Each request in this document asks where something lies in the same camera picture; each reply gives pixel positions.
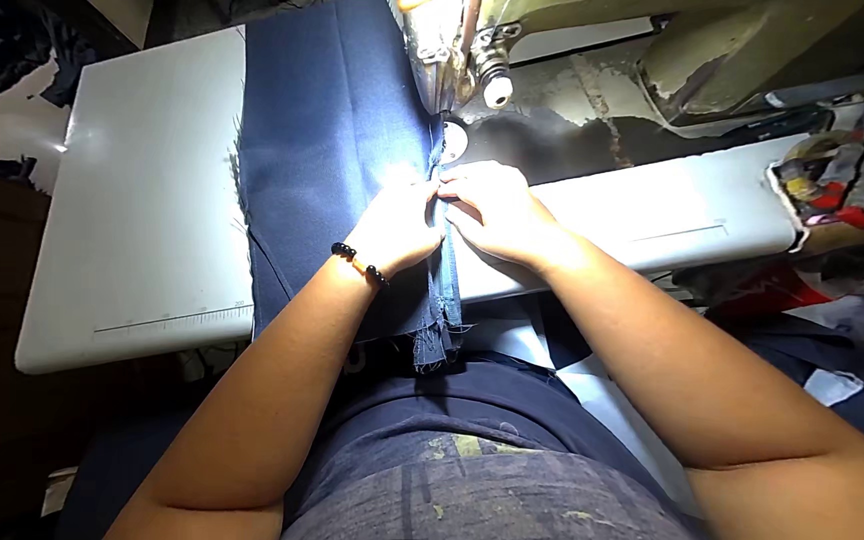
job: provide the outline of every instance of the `person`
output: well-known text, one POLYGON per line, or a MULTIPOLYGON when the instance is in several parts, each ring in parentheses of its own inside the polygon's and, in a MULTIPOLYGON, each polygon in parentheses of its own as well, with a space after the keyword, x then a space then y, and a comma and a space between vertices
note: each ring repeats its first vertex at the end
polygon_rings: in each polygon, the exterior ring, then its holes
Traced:
POLYGON ((508 363, 469 362, 438 390, 421 385, 429 376, 394 396, 382 387, 323 436, 379 290, 332 256, 224 374, 106 538, 864 538, 859 431, 561 227, 517 169, 471 163, 441 180, 386 187, 344 243, 391 279, 440 245, 429 201, 455 199, 446 217, 465 240, 546 281, 685 467, 702 524, 568 390, 508 363))

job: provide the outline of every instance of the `bright light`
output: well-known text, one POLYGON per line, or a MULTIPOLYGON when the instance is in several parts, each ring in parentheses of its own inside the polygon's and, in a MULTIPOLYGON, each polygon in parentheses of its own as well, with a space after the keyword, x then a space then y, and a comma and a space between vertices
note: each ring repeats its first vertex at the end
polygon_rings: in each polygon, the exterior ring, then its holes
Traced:
POLYGON ((392 184, 417 184, 426 180, 412 164, 404 161, 386 164, 377 179, 383 188, 392 184))

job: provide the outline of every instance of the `navy blue fabric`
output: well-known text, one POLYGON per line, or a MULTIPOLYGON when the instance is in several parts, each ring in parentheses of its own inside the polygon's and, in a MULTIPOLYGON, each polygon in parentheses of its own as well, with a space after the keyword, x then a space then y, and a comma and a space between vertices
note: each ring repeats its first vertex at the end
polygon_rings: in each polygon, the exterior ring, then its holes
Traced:
MULTIPOLYGON (((384 0, 323 3, 247 24, 239 193, 254 334, 311 279, 383 186, 427 181, 441 151, 442 119, 422 105, 384 0)), ((400 272, 357 339, 419 332, 416 363, 443 360, 458 346, 448 326, 461 319, 455 311, 446 319, 457 292, 438 285, 454 268, 442 251, 400 272)))
MULTIPOLYGON (((754 322, 714 322, 800 387, 816 368, 851 373, 864 383, 864 342, 840 331, 786 314, 754 322)), ((864 434, 864 390, 831 409, 864 434)))
POLYGON ((78 463, 55 540, 101 540, 194 411, 171 410, 99 431, 78 463))

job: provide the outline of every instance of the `dark blue cloth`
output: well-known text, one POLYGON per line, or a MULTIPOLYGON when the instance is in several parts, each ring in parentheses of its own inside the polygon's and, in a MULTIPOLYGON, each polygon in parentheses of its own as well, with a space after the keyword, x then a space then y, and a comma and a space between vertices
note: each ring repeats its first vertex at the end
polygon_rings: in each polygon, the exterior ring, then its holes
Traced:
MULTIPOLYGON (((854 374, 864 383, 864 342, 799 317, 713 321, 804 387, 816 368, 854 374)), ((831 409, 864 434, 864 390, 831 409)))
MULTIPOLYGON (((330 2, 246 25, 239 193, 255 335, 384 185, 429 180, 442 125, 422 105, 402 31, 384 0, 330 2)), ((420 365, 436 365, 457 349, 448 332, 461 324, 449 248, 396 275, 357 340, 415 333, 420 365)))

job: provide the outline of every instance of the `wrist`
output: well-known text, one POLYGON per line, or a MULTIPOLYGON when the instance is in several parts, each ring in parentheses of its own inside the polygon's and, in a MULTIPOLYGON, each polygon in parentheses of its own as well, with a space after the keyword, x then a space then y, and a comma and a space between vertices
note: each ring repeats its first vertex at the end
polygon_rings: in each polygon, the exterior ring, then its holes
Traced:
POLYGON ((543 242, 543 255, 532 265, 532 271, 546 283, 562 275, 570 275, 592 268, 595 264, 592 242, 564 228, 543 242))
POLYGON ((322 266, 322 270, 336 287, 342 289, 375 294, 381 288, 379 283, 339 255, 330 256, 322 266))

